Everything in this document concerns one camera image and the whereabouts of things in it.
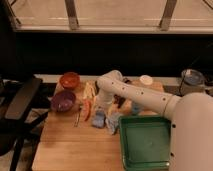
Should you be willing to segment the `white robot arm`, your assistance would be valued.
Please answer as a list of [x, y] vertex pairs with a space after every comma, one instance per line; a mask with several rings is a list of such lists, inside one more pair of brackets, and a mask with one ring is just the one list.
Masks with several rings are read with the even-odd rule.
[[213, 97], [189, 93], [183, 97], [126, 84], [112, 70], [97, 79], [97, 104], [108, 108], [114, 95], [130, 99], [172, 122], [169, 171], [213, 171]]

